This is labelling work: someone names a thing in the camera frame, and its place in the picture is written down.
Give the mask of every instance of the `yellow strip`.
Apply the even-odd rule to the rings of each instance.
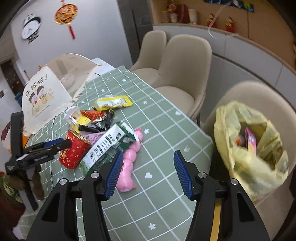
[[[221,199],[216,199],[210,241],[218,240],[219,228],[220,228],[220,217],[221,217]]]

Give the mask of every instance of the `panda clock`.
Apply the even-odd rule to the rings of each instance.
[[[23,22],[22,38],[28,39],[29,44],[35,40],[38,35],[38,29],[41,25],[40,17],[36,17],[35,14],[30,14]]]

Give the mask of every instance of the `red paper cup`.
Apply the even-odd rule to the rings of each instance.
[[[68,130],[66,138],[72,142],[70,148],[60,152],[59,162],[70,169],[74,169],[81,162],[86,152],[91,148],[90,142],[74,131]]]

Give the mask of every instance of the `metal screw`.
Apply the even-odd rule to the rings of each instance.
[[[198,176],[199,176],[200,178],[206,178],[206,177],[207,177],[207,174],[205,174],[204,172],[200,172],[200,173],[198,174]]]
[[[230,182],[233,184],[233,185],[237,185],[239,182],[236,180],[236,179],[231,179]]]
[[[61,185],[65,185],[67,183],[67,179],[63,178],[59,181]]]
[[[92,178],[97,178],[97,177],[99,177],[100,176],[100,174],[98,173],[98,172],[93,172],[92,174],[91,174],[91,177]]]

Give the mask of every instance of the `doorway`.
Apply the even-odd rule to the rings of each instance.
[[[24,85],[21,82],[20,78],[18,77],[15,68],[13,67],[13,64],[11,60],[8,60],[1,64],[1,69],[3,72],[3,75],[10,86],[11,90],[13,91],[14,95],[22,95],[24,91]]]

